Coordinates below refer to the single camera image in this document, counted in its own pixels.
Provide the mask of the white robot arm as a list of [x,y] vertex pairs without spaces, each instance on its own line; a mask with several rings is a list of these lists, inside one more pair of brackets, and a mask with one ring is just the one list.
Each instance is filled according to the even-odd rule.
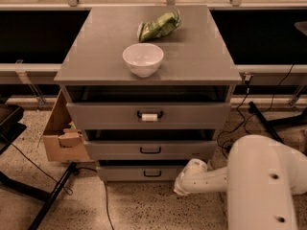
[[261,135],[237,140],[227,165],[209,171],[192,159],[175,181],[174,192],[226,192],[228,230],[298,230],[294,195],[307,192],[307,156]]

